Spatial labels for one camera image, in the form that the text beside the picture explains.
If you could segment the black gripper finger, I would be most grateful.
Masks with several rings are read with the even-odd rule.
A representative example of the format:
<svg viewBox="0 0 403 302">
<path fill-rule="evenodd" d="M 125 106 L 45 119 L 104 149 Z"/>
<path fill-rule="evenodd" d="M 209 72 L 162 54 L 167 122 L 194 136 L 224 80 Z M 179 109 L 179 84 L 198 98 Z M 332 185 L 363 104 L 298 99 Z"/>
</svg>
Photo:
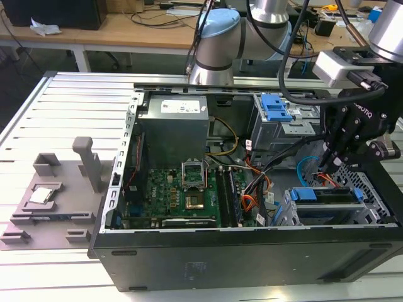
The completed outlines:
<svg viewBox="0 0 403 302">
<path fill-rule="evenodd" d="M 337 131 L 333 141 L 333 172 L 344 163 L 352 164 L 365 151 L 365 143 L 358 131 Z"/>
<path fill-rule="evenodd" d="M 348 115 L 348 107 L 341 106 L 326 106 L 321 108 L 321 125 L 324 130 L 324 153 L 322 155 L 319 167 L 322 172 L 335 172 L 341 164 L 338 159 L 340 153 L 337 147 L 339 137 L 343 134 L 342 127 Z"/>
</svg>

